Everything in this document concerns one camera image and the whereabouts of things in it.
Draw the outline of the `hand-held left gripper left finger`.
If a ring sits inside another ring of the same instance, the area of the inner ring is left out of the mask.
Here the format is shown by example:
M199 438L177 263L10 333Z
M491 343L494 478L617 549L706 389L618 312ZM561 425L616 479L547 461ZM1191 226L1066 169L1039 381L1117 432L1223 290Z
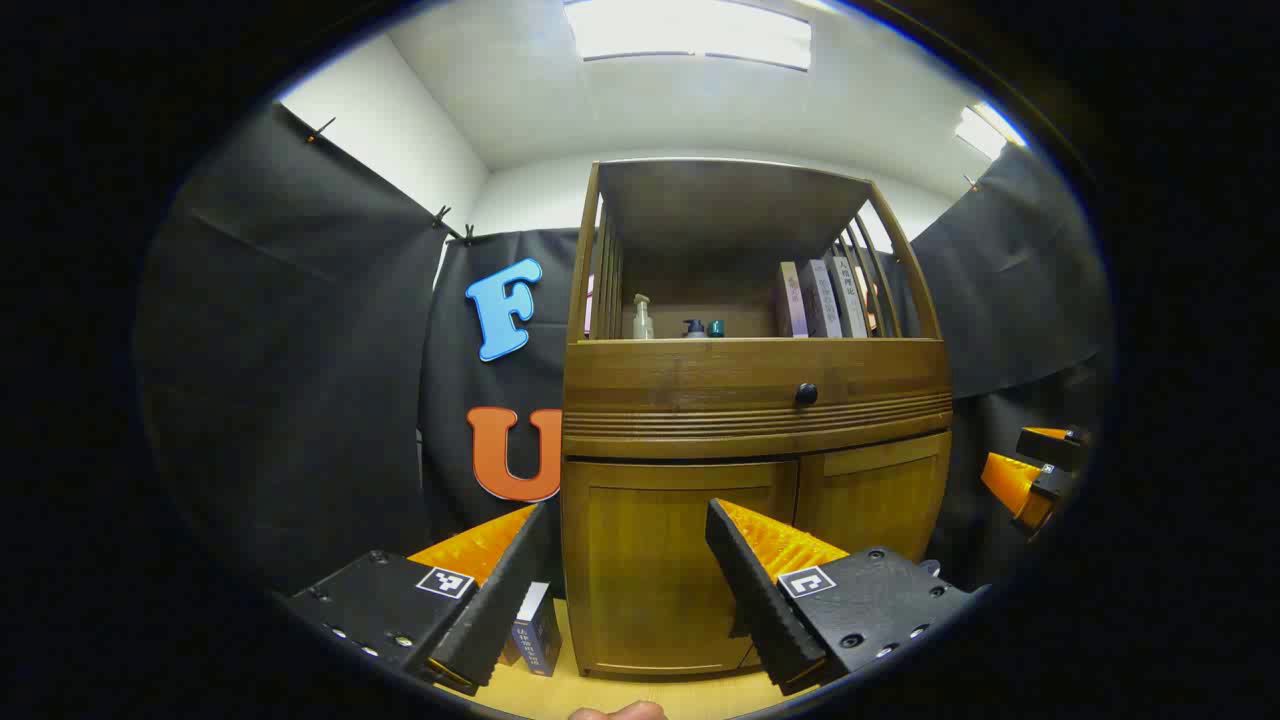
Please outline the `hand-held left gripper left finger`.
M371 550L285 607L369 662L465 694L488 685L553 546L547 503L530 503L412 557Z

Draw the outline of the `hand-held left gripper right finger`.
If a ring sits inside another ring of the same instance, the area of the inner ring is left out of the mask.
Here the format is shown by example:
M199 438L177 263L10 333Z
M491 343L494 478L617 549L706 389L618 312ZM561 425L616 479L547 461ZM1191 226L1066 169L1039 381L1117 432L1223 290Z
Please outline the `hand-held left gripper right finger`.
M746 633L785 696L864 682L969 615L977 596L886 547L847 552L727 500L708 503L705 541Z

